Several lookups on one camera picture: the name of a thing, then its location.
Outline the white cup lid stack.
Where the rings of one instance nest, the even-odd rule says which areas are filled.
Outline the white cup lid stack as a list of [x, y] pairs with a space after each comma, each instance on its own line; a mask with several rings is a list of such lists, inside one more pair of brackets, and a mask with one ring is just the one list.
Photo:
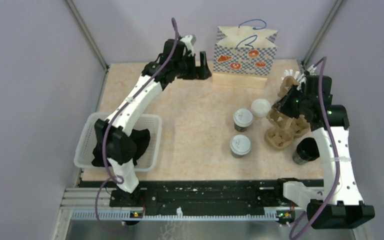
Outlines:
[[251, 103], [252, 114], [257, 118], [264, 118], [271, 109], [271, 103], [264, 98], [258, 98]]

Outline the brown pulp carrier top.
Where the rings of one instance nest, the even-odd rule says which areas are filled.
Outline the brown pulp carrier top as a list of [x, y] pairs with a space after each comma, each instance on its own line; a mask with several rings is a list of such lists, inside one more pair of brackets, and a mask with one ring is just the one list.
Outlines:
[[293, 120], [300, 117], [297, 109], [300, 100], [297, 99], [299, 81], [292, 76], [287, 75], [283, 78], [279, 92], [279, 97], [270, 107], [266, 115], [268, 121], [278, 129], [288, 129], [292, 126]]

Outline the paper bag blue checkered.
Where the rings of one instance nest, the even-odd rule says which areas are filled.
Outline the paper bag blue checkered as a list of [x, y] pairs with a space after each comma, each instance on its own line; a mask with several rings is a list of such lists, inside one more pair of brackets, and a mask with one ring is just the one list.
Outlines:
[[273, 67], [278, 46], [278, 31], [262, 26], [249, 26], [244, 21], [236, 26], [218, 26], [214, 45], [212, 83], [215, 85], [264, 89]]

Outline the stack of dark cups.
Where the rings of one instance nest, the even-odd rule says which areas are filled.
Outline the stack of dark cups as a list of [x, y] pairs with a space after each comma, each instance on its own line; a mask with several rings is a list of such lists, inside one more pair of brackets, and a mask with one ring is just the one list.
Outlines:
[[304, 138], [292, 154], [292, 160], [298, 165], [315, 161], [320, 157], [316, 140], [313, 137]]

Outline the dark coffee cup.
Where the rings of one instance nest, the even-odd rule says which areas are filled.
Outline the dark coffee cup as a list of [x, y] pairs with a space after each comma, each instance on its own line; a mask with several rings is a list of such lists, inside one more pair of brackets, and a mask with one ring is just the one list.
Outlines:
[[250, 126], [252, 125], [251, 123], [239, 123], [239, 122], [234, 122], [234, 129], [238, 132], [245, 132]]
[[230, 149], [231, 155], [237, 159], [243, 158], [244, 156], [248, 155], [250, 151], [251, 151], [250, 148], [245, 151], [238, 151], [237, 149], [234, 149], [234, 148]]

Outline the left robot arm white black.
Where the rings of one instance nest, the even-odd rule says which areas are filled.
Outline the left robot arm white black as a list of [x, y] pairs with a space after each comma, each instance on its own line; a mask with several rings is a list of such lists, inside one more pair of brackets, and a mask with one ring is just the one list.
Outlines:
[[144, 66], [136, 85], [119, 107], [94, 123], [97, 140], [94, 157], [105, 168], [112, 167], [107, 173], [123, 191], [121, 200], [129, 207], [136, 206], [141, 198], [136, 190], [139, 180], [134, 170], [139, 151], [139, 144], [132, 136], [136, 122], [175, 79], [206, 80], [212, 75], [205, 51], [200, 51], [200, 65], [196, 65], [195, 42], [193, 34], [168, 39], [157, 59]]

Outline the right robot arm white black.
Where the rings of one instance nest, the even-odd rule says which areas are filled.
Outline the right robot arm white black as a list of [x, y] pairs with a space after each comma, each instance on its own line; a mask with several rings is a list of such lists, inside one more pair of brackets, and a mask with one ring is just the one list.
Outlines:
[[332, 104], [332, 78], [306, 76], [301, 86], [292, 86], [272, 109], [292, 117], [304, 117], [310, 124], [323, 170], [322, 195], [299, 180], [285, 180], [273, 192], [279, 206], [291, 201], [315, 221], [313, 229], [355, 229], [375, 217], [375, 208], [365, 204], [359, 192], [348, 141], [350, 123], [343, 105]]

